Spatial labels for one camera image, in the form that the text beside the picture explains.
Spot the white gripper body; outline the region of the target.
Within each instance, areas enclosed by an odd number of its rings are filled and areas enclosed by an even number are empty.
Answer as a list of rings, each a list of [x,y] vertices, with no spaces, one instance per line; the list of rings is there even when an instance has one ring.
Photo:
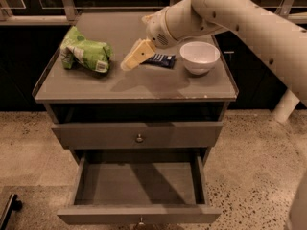
[[[142,17],[142,22],[146,25],[147,38],[160,49],[171,48],[177,44],[167,26],[167,10],[168,7]]]

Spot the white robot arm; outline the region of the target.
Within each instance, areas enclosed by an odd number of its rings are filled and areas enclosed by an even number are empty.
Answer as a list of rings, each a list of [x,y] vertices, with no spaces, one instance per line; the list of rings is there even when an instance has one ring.
[[[121,67],[131,70],[158,48],[175,46],[190,36],[213,35],[224,28],[250,50],[307,104],[307,34],[295,23],[251,0],[181,0],[143,17],[145,39],[137,40]]]

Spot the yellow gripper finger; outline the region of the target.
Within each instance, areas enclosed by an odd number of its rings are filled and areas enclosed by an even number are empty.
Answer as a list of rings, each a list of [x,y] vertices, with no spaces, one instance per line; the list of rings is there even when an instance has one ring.
[[[130,53],[133,54],[133,52],[137,49],[137,47],[142,45],[145,41],[146,39],[141,39],[141,38],[137,39],[133,44],[133,46],[131,47]]]
[[[137,47],[137,49],[133,52],[133,54],[128,53],[123,61],[121,62],[121,68],[124,71],[132,70],[133,68],[137,67],[139,64],[144,62],[145,60],[149,59],[155,54],[155,46],[149,40],[146,41]]]

